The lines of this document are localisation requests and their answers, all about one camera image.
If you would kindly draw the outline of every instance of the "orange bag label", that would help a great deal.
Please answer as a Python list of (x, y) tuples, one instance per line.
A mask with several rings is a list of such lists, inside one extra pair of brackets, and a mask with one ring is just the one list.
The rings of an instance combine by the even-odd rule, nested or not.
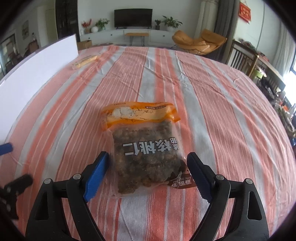
[(102, 110), (103, 128), (116, 124), (138, 124), (144, 122), (162, 122), (170, 119), (180, 120), (172, 103), (125, 102), (108, 105)]

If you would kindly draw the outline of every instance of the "orange and white stripe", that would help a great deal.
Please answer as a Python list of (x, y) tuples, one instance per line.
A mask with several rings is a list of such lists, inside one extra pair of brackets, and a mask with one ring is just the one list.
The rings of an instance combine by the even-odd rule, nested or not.
[[(278, 116), (248, 77), (167, 49), (94, 47), (77, 59), (90, 54), (98, 60), (78, 70), (67, 65), (39, 90), (7, 138), (14, 151), (0, 158), (0, 183), (24, 173), (34, 177), (17, 203), (22, 232), (45, 178), (68, 179), (110, 150), (98, 116), (106, 105), (124, 101), (173, 103), (184, 154), (195, 151), (228, 179), (253, 179), (270, 233), (276, 230), (296, 200), (295, 157)], [(104, 179), (89, 203), (106, 240), (189, 240), (208, 207), (197, 188), (159, 186), (150, 195), (121, 199), (110, 198), (111, 188)], [(225, 232), (232, 203), (217, 237)], [(78, 239), (69, 205), (63, 204)]]

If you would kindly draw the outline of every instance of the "gray curtain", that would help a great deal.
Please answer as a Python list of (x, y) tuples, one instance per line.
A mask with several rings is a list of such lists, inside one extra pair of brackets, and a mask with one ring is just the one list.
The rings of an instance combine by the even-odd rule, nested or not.
[(5, 63), (3, 61), (3, 51), (2, 51), (2, 45), (0, 44), (0, 66), (1, 66), (1, 71), (3, 72), (3, 75), (6, 74), (6, 69), (5, 69)]
[(231, 46), (232, 39), (237, 24), (239, 9), (239, 0), (221, 0), (219, 1), (218, 15), (214, 32), (227, 38), (227, 42), (216, 49), (207, 57), (216, 61), (222, 61), (225, 50)]
[(286, 26), (281, 23), (281, 33), (278, 41), (272, 65), (279, 71), (281, 76), (290, 72), (290, 67), (293, 63), (296, 44)]

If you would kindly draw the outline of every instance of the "cardboard box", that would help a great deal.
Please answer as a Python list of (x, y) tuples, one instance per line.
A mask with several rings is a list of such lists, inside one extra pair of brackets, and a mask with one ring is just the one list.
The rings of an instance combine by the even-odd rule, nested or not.
[(88, 49), (91, 46), (92, 46), (92, 41), (91, 40), (77, 42), (77, 48), (78, 48), (78, 50)]

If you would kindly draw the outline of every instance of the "framed picture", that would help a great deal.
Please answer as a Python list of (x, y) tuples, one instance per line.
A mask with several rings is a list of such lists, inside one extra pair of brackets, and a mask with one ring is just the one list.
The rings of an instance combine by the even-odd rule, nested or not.
[(29, 21), (25, 21), (22, 25), (22, 39), (25, 40), (29, 36)]

